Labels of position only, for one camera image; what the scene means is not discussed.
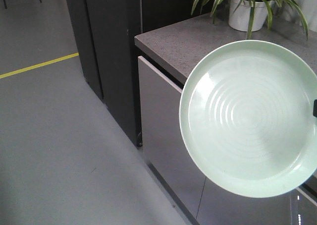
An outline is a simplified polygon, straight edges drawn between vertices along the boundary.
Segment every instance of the potted plant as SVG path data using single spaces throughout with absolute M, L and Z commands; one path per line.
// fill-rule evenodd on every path
M 213 1 L 211 16 L 214 18 L 217 7 L 224 0 L 194 0 L 192 6 L 192 14 L 199 2 L 201 3 L 201 7 L 203 7 L 210 1 Z M 276 3 L 278 8 L 281 8 L 282 5 L 285 3 L 289 5 L 292 10 L 297 11 L 301 18 L 301 22 L 305 30 L 307 39 L 308 24 L 298 3 L 295 0 L 231 0 L 229 11 L 229 25 L 240 31 L 246 31 L 247 39 L 251 38 L 252 31 L 257 31 L 263 26 L 265 19 L 267 19 L 267 28 L 270 29 L 273 21 L 273 2 Z

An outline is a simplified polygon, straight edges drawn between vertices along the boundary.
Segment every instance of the cabinet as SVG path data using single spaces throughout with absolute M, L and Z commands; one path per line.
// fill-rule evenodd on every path
M 205 176 L 187 153 L 178 126 L 181 89 L 142 56 L 139 81 L 143 152 L 196 217 Z
M 275 23 L 270 34 L 260 30 L 254 37 L 290 49 L 317 72 L 317 33 L 310 32 L 306 43 L 304 35 L 300 36 L 300 26 L 280 19 Z M 200 225 L 315 225 L 314 176 L 304 186 L 281 196 L 242 197 L 205 180 L 183 144 L 178 123 L 181 89 L 175 84 L 184 84 L 207 53 L 244 37 L 226 22 L 219 20 L 213 25 L 206 15 L 135 37 L 136 45 L 155 64 L 139 57 L 144 153 Z

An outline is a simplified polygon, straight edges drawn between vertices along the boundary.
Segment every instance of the dark gray panel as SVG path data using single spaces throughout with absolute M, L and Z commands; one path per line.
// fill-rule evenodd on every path
M 142 0 L 143 32 L 192 17 L 192 3 L 193 0 Z
M 103 93 L 90 29 L 86 0 L 67 0 L 77 49 L 87 83 L 102 99 Z
M 97 62 L 110 113 L 134 144 L 141 131 L 134 35 L 140 33 L 139 0 L 87 0 Z

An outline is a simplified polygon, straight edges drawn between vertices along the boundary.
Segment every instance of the countertop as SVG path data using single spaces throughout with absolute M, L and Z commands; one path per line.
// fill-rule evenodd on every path
M 135 37 L 135 45 L 185 84 L 196 64 L 212 50 L 244 40 L 245 32 L 229 27 L 227 21 L 212 23 L 209 14 L 200 15 Z M 301 26 L 275 18 L 273 27 L 252 34 L 256 40 L 279 44 L 301 57 L 317 73 L 317 33 L 310 31 L 306 41 Z

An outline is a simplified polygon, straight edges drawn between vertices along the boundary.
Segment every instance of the white pot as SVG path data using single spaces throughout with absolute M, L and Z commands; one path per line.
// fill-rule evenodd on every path
M 249 2 L 244 0 L 236 9 L 239 1 L 240 0 L 230 0 L 229 25 L 236 30 L 247 32 L 251 7 Z M 263 27 L 266 17 L 267 9 L 265 3 L 256 2 L 252 32 L 258 31 Z

